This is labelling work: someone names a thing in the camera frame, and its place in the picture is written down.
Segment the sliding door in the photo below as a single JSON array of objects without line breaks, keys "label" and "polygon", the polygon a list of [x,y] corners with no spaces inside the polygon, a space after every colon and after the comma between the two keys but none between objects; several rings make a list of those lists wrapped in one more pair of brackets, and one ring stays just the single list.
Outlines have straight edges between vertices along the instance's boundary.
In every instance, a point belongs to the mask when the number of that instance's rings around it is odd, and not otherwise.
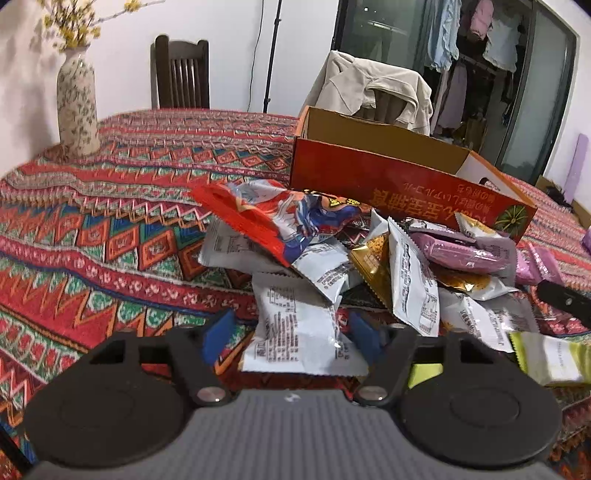
[{"label": "sliding door", "polygon": [[497,165],[535,184],[543,173],[568,97],[575,35],[546,7],[534,2],[524,77]]},{"label": "sliding door", "polygon": [[423,17],[431,0],[341,0],[333,49],[422,71]]}]

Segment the cardboard box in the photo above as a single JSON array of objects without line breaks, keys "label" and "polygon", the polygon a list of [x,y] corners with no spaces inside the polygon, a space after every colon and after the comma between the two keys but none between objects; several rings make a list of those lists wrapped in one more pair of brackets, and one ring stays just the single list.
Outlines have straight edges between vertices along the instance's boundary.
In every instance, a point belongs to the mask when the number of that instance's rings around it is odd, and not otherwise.
[{"label": "cardboard box", "polygon": [[[489,180],[498,192],[484,186]],[[458,229],[463,212],[519,241],[536,207],[501,172],[466,148],[317,108],[295,139],[290,187],[369,203],[384,215]]]}]

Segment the pink snack packet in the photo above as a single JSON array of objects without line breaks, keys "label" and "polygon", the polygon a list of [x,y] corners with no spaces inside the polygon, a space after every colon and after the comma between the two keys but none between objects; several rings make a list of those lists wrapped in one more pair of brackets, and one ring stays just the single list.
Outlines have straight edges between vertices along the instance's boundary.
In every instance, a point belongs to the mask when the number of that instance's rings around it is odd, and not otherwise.
[{"label": "pink snack packet", "polygon": [[532,266],[536,267],[531,269],[535,284],[537,285],[542,280],[549,280],[559,285],[564,285],[564,281],[560,276],[560,267],[554,254],[546,247],[534,246],[531,242],[526,242],[526,244],[534,263]]},{"label": "pink snack packet", "polygon": [[453,270],[492,274],[508,265],[508,261],[486,250],[454,244],[426,233],[411,233],[410,237],[430,261]]},{"label": "pink snack packet", "polygon": [[517,270],[515,272],[515,283],[519,285],[536,285],[531,266],[525,259],[525,255],[521,250],[517,250]]}]

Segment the pink shirt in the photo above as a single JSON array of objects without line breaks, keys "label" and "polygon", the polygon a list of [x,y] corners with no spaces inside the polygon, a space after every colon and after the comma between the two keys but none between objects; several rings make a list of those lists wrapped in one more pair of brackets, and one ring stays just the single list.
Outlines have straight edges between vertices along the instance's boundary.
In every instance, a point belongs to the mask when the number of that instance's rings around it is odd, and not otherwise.
[{"label": "pink shirt", "polygon": [[492,0],[480,0],[474,10],[472,16],[472,23],[470,24],[470,32],[480,37],[481,40],[486,37],[486,32],[491,26],[492,14],[495,11],[495,6]]}]

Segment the vase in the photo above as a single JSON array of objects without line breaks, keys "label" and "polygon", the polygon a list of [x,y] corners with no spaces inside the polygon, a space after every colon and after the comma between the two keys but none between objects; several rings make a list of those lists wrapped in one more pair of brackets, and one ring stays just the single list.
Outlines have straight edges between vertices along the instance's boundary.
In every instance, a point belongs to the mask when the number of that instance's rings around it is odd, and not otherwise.
[{"label": "vase", "polygon": [[57,122],[65,159],[100,148],[96,120],[95,70],[86,59],[88,47],[68,48],[57,75]]}]

